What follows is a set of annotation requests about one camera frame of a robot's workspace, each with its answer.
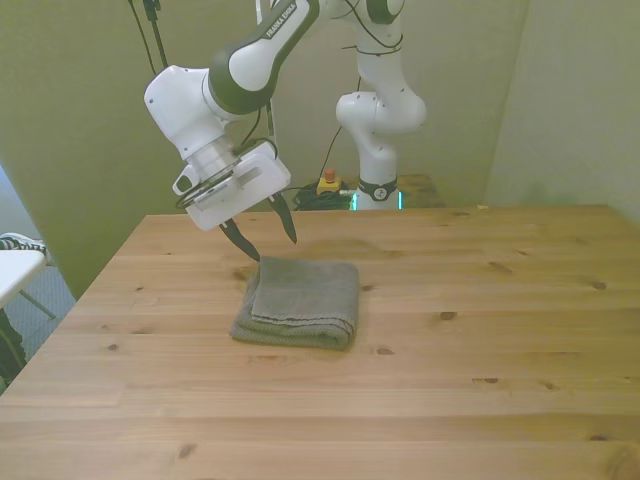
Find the green wall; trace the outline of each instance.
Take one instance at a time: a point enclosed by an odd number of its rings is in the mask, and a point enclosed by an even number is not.
[[[482,199],[527,6],[409,6],[406,76],[431,117],[394,144],[400,172],[431,174],[451,205]],[[254,25],[253,0],[162,1],[171,63],[207,66]],[[306,37],[283,68],[276,124],[296,185],[317,175],[337,127],[336,102],[356,85],[356,54],[341,50],[354,41],[350,25],[333,22]],[[152,75],[128,2],[2,0],[0,59],[0,162],[79,296],[145,215],[174,212],[171,185],[182,168],[143,104]],[[355,153],[343,135],[332,166],[356,174]]]

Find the red button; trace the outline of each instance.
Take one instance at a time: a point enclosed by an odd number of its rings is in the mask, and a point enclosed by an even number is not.
[[[336,181],[336,170],[334,168],[330,168],[326,172],[324,172],[324,179],[327,183],[333,183]]]

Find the black cable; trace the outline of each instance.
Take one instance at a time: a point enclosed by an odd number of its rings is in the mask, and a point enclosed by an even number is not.
[[[162,44],[162,37],[160,36],[160,30],[158,30],[158,22],[156,20],[151,21],[151,28],[153,28],[153,34],[156,37],[156,43],[158,44],[158,51],[160,52],[160,59],[164,68],[169,66],[167,62],[167,56],[164,53],[164,45]]]
[[[142,29],[142,24],[140,23],[140,17],[138,17],[138,12],[136,12],[136,7],[133,6],[133,0],[129,0],[129,6],[131,7],[131,11],[133,12],[133,17],[136,19],[136,24],[138,25],[138,30],[140,31],[140,36],[142,37],[142,42],[144,43],[144,49],[147,52],[147,58],[149,59],[149,65],[151,65],[151,71],[154,75],[157,75],[156,67],[153,65],[153,59],[151,58],[151,51],[149,50],[149,44],[147,43],[147,37],[144,34],[144,30]]]
[[[255,133],[256,129],[258,128],[258,125],[260,125],[260,118],[261,117],[262,117],[262,109],[258,110],[258,118],[256,118],[256,123],[253,125],[253,128],[247,134],[247,136],[244,137],[244,140],[240,143],[240,146],[242,146],[245,143],[247,143],[249,141],[249,139],[251,138],[251,135],[253,135]]]
[[[378,42],[380,45],[382,45],[384,48],[391,48],[391,49],[395,49],[397,47],[400,46],[400,44],[402,43],[402,41],[404,40],[404,35],[400,35],[400,40],[398,40],[398,43],[396,43],[395,45],[387,45],[386,43],[383,43],[382,40],[380,40],[378,37],[376,37],[371,30],[369,30],[367,28],[367,26],[364,24],[364,22],[362,21],[362,18],[360,18],[360,15],[358,14],[358,11],[356,10],[356,7],[353,5],[353,3],[351,3],[350,0],[344,0],[347,5],[349,5],[349,7],[351,7],[351,11],[353,12],[353,15],[356,17],[356,20],[358,20],[358,23],[360,24],[360,26],[364,29],[365,32],[367,32],[369,34],[369,36],[371,38],[373,38],[376,42]]]
[[[402,51],[402,47],[396,48],[395,50],[392,50],[391,52],[382,52],[382,53],[363,52],[362,50],[360,50],[358,48],[357,45],[351,45],[350,47],[342,47],[342,50],[357,50],[357,52],[362,54],[362,55],[370,55],[372,57],[382,57],[384,55],[393,55],[395,53],[401,52]]]
[[[356,87],[356,92],[360,91],[361,86],[362,86],[362,77],[359,77],[358,86]],[[338,139],[338,136],[340,136],[341,132],[342,132],[342,127],[338,128],[338,131],[336,132],[335,136],[333,137],[333,140],[331,141],[331,145],[329,145],[329,151],[327,152],[327,157],[324,159],[324,164],[322,165],[322,169],[320,170],[320,175],[318,176],[318,181],[316,182],[316,185],[320,183],[320,179],[322,178],[322,173],[324,172],[324,169],[327,167],[327,163],[329,163],[329,158],[331,157],[331,151],[333,150],[336,140]]]

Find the chair leg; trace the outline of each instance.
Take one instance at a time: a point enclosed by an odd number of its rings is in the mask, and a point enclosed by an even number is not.
[[[42,313],[44,313],[51,320],[55,320],[56,319],[56,316],[53,313],[51,313],[44,305],[42,305],[40,302],[38,302],[35,298],[33,298],[27,292],[25,292],[24,290],[20,290],[20,295],[22,295],[29,302],[31,302],[35,307],[38,308],[38,310],[40,310]]]

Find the wood knot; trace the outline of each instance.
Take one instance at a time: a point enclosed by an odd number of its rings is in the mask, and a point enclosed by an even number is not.
[[[186,443],[182,447],[180,447],[180,452],[178,452],[178,458],[180,460],[184,460],[185,458],[189,458],[193,452],[196,451],[198,445],[195,443]]]
[[[376,353],[383,356],[395,355],[395,352],[388,347],[378,347]]]
[[[513,270],[507,267],[504,263],[489,262],[489,265],[502,273],[513,273]]]
[[[552,382],[549,382],[548,380],[540,380],[538,383],[550,392],[557,392],[558,390],[560,390],[560,387]]]
[[[458,312],[442,312],[440,314],[440,320],[454,320],[458,316]]]
[[[473,383],[488,383],[490,385],[495,385],[496,383],[498,383],[500,380],[497,378],[474,378],[473,379]]]
[[[153,333],[153,328],[152,327],[142,327],[142,328],[139,328],[138,330],[134,330],[132,333],[134,335],[149,335],[150,333]]]

